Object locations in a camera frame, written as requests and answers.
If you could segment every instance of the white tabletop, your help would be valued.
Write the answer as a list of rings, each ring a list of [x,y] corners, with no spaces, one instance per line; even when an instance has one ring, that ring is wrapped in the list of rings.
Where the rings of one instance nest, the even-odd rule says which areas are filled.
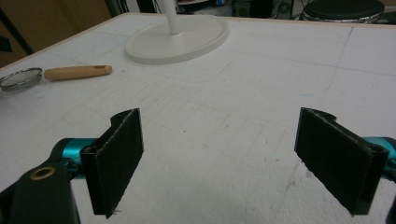
[[[352,217],[297,157],[301,107],[360,135],[396,137],[396,29],[228,19],[230,36],[190,61],[142,65],[129,36],[163,16],[125,14],[0,69],[109,64],[109,76],[0,92],[0,190],[66,137],[99,137],[140,108],[145,153],[106,220],[84,180],[82,223],[384,223],[395,184],[382,179],[370,215]]]

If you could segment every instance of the kitchen tool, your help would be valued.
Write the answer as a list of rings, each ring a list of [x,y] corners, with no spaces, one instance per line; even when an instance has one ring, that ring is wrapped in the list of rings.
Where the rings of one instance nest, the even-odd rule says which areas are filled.
[[[2,91],[17,91],[37,85],[42,77],[42,69],[38,67],[24,69],[0,78]],[[48,69],[44,72],[47,80],[66,80],[83,77],[108,75],[112,71],[110,65],[74,66]]]

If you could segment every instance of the black round seat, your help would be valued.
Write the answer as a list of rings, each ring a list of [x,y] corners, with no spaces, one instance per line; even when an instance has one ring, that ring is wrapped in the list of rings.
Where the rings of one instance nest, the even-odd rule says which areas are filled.
[[[383,11],[384,4],[377,0],[315,0],[304,8],[303,19],[369,23]]]

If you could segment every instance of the wooden cabinet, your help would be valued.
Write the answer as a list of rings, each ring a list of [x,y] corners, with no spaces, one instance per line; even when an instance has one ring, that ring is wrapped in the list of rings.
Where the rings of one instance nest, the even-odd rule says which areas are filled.
[[[104,0],[2,0],[0,8],[34,52],[111,18]],[[12,37],[4,24],[0,34]],[[0,52],[0,67],[26,56],[11,44],[14,52]]]

